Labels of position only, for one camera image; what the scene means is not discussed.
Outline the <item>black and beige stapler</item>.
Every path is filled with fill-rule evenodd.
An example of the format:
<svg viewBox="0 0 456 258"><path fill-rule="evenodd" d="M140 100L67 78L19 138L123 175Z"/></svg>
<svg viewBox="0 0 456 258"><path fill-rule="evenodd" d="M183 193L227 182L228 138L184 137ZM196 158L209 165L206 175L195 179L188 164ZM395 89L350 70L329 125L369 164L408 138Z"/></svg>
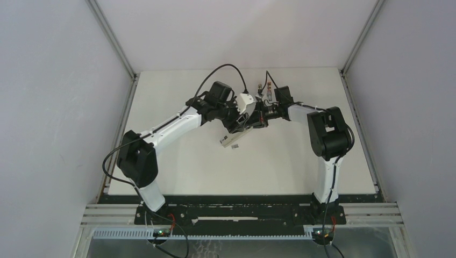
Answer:
<svg viewBox="0 0 456 258"><path fill-rule="evenodd" d="M245 134L249 133L252 131L252 128L244 129L242 132L236 132L236 133L228 133L226 132L221 139L219 140L220 144L226 148L228 146L231 146L235 144L237 140L242 138Z"/></svg>

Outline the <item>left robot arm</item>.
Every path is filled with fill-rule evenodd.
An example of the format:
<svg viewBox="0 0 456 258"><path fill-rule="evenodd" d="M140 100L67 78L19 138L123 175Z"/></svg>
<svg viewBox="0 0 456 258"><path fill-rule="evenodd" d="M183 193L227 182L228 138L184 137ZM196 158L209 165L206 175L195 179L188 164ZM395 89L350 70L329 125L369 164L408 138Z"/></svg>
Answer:
<svg viewBox="0 0 456 258"><path fill-rule="evenodd" d="M155 224L167 220L168 210L156 178L158 155L171 143L193 129L215 119L230 132L243 127L254 111L257 100L244 91L230 97L232 88L216 81L209 91L189 99L175 116L147 131L126 132L117 158L117 167L128 179L148 208L147 217Z"/></svg>

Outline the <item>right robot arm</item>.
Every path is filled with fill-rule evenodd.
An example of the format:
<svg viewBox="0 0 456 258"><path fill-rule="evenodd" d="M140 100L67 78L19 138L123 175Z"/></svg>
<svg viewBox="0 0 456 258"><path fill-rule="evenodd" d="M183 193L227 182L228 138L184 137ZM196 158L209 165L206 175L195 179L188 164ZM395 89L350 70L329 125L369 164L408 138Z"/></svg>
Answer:
<svg viewBox="0 0 456 258"><path fill-rule="evenodd" d="M354 146L353 131L337 106L324 109L296 102L288 86L276 88L274 93L276 103L266 105L257 101L246 126L264 128L270 120L278 118L307 124L312 151L319 158L317 186L312 193L319 204L311 208L311 218L316 223L326 223L332 217L332 210L326 203L338 199L340 167L344 156Z"/></svg>

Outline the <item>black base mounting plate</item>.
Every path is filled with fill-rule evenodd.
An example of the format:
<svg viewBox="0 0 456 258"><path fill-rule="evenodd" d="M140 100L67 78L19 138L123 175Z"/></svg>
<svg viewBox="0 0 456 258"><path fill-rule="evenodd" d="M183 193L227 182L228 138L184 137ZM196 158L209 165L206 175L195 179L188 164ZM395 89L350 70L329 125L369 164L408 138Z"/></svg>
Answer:
<svg viewBox="0 0 456 258"><path fill-rule="evenodd" d="M151 215L138 196L104 195L99 204L137 204L135 225L164 226L182 233L271 232L298 226L346 225L342 203L383 203L377 194L342 194L336 204L317 204L311 195L171 196Z"/></svg>

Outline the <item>right green circuit board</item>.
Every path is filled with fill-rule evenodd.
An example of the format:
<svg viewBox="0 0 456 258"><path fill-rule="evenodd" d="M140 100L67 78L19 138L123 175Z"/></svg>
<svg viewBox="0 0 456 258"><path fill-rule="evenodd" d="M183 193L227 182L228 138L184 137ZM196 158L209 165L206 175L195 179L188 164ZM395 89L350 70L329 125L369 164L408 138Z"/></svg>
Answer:
<svg viewBox="0 0 456 258"><path fill-rule="evenodd" d="M314 228L311 233L312 240L314 243L323 246L330 245L334 239L335 232L329 228L322 230L321 228Z"/></svg>

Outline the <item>green circuit board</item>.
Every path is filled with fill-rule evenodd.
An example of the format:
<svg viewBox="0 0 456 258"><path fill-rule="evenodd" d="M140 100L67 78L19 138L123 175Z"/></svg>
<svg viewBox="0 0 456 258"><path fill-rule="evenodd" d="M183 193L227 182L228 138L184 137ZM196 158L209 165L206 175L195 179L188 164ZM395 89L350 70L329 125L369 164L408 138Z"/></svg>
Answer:
<svg viewBox="0 0 456 258"><path fill-rule="evenodd" d="M172 231L170 231L169 229L159 229L159 230L156 230L154 231L153 233L153 237L154 238L159 238L159 237L170 237L172 234Z"/></svg>
<svg viewBox="0 0 456 258"><path fill-rule="evenodd" d="M321 228L314 228L311 233L312 240L314 243L323 246L330 245L334 239L335 232L329 228L322 230Z"/></svg>

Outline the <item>left green circuit board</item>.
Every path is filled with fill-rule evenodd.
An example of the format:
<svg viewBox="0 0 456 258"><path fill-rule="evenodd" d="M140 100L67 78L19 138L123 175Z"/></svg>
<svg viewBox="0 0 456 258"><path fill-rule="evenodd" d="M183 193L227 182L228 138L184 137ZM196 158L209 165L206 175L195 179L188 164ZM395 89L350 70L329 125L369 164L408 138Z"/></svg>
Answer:
<svg viewBox="0 0 456 258"><path fill-rule="evenodd" d="M170 237L172 234L172 231L170 231L169 229L159 229L159 230L156 230L154 231L153 233L153 237L154 238L159 238L159 237Z"/></svg>

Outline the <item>left corner frame post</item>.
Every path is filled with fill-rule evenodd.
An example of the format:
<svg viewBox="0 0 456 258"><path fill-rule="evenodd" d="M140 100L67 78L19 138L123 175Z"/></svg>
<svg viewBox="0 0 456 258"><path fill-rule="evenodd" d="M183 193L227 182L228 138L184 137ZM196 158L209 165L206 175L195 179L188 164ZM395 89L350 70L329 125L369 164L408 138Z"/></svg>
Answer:
<svg viewBox="0 0 456 258"><path fill-rule="evenodd" d="M131 83L128 96L131 97L134 92L134 85L137 78L137 74L134 71L130 61L128 60L128 57L125 54L125 51L121 46L120 41L118 40L114 30L112 29L112 26L110 25L107 16L102 10L99 2L96 0L86 0L85 2L87 3L89 9L93 13L100 29L104 33L108 43L110 44L111 48L113 49L117 58L119 59L121 65L123 66L124 70L130 78Z"/></svg>

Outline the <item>corner frame post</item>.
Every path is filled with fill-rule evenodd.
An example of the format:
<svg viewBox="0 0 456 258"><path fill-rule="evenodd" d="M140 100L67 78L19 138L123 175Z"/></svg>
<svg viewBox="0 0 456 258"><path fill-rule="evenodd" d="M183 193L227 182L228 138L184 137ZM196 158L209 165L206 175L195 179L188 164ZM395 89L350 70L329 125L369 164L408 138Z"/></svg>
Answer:
<svg viewBox="0 0 456 258"><path fill-rule="evenodd" d="M134 85L137 78L137 74L134 71L130 61L128 60L128 57L125 54L125 51L121 46L120 41L118 40L114 30L112 29L112 26L110 25L107 16L102 10L99 2L96 0L86 0L85 2L87 3L89 9L93 13L100 29L104 33L108 43L110 44L111 48L113 49L117 58L119 59L121 65L123 66L124 70L130 78L131 83L128 96L131 97L134 92Z"/></svg>
<svg viewBox="0 0 456 258"><path fill-rule="evenodd" d="M387 0L377 0L375 2L375 5L372 8L364 26L362 27L362 30L361 30L353 48L350 51L348 58L346 59L342 69L340 70L341 77L345 77L348 74L348 71L350 70L355 58L357 57L359 50L361 49L371 28L374 26L374 23L376 22L381 10L383 9L383 6L386 3L387 3Z"/></svg>

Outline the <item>aluminium frame rail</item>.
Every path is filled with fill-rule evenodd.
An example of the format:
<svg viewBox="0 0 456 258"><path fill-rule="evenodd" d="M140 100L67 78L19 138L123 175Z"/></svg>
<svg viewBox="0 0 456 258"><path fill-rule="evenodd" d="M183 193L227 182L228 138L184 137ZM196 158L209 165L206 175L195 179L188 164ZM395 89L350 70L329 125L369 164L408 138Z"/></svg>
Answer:
<svg viewBox="0 0 456 258"><path fill-rule="evenodd" d="M404 227L396 203L342 203L347 226ZM137 204L88 204L82 223L133 224Z"/></svg>

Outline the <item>right corner frame post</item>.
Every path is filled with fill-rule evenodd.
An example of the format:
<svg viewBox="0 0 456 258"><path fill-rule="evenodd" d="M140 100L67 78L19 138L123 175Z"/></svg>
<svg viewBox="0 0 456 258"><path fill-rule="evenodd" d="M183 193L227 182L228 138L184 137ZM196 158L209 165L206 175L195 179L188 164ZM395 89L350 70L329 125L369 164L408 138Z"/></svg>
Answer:
<svg viewBox="0 0 456 258"><path fill-rule="evenodd" d="M348 74L348 71L350 70L355 58L357 57L359 50L361 49L371 28L374 26L374 23L376 22L381 10L383 9L383 6L386 3L387 3L387 0L377 0L375 2L375 5L372 8L364 26L362 27L362 30L361 30L353 48L350 51L348 58L346 59L342 69L340 70L341 77L345 77Z"/></svg>

